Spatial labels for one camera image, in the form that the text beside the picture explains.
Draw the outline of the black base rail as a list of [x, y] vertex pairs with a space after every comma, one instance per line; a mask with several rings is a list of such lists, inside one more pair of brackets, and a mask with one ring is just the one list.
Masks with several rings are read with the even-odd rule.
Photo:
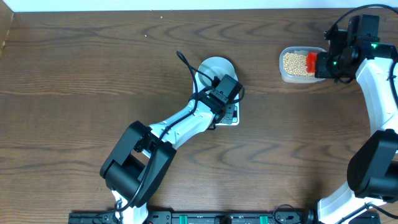
[[[126, 223], [126, 218], [118, 218], [114, 212], [70, 213], [68, 224], [112, 224]], [[175, 213], [152, 211], [143, 224], [295, 224], [306, 223], [301, 212], [278, 210], [270, 213]]]

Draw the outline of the white round bowl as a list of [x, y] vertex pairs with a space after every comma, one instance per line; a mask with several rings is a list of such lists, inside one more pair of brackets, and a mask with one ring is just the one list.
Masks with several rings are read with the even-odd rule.
[[[204, 60], [200, 64], [198, 71], [204, 73], [212, 80], [214, 77], [218, 77], [221, 80], [225, 75], [229, 75], [235, 80], [238, 80], [233, 64], [223, 57], [210, 57]], [[195, 80], [197, 81], [199, 91], [211, 85], [211, 80], [198, 72], [195, 74]]]

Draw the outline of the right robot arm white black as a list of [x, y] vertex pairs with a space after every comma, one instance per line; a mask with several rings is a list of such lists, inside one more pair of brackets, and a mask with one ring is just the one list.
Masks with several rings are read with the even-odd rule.
[[349, 223], [397, 202], [397, 57], [364, 59], [357, 69], [371, 136], [349, 161], [346, 182], [317, 203], [316, 223]]

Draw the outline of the white digital kitchen scale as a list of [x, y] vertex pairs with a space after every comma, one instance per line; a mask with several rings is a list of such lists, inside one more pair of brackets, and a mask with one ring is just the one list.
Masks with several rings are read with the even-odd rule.
[[198, 93], [193, 88], [191, 100], [198, 100], [209, 107], [213, 114], [210, 127], [235, 126], [239, 124], [239, 92], [244, 93], [240, 82], [225, 74], [222, 78], [210, 76], [197, 70], [195, 75]]

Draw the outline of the red plastic measuring scoop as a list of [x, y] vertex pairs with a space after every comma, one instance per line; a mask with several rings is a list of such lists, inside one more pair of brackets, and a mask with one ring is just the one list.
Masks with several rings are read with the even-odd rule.
[[306, 68], [308, 73], [314, 73], [316, 69], [317, 53], [309, 52], [306, 58]]

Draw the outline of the clear plastic soybean container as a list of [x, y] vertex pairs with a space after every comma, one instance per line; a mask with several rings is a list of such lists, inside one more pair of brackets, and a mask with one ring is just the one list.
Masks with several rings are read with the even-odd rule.
[[314, 73], [307, 71], [309, 53], [326, 52], [319, 47], [287, 47], [279, 56], [279, 69], [283, 81], [287, 83], [306, 84], [321, 82], [324, 78], [315, 78]]

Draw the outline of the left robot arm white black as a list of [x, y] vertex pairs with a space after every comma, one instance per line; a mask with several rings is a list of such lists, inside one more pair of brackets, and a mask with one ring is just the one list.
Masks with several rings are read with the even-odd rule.
[[146, 203], [159, 188], [177, 149], [198, 133], [215, 129], [223, 119], [239, 123], [241, 96], [201, 91], [186, 107], [159, 123], [130, 124], [100, 169], [115, 197], [118, 223], [143, 223]]

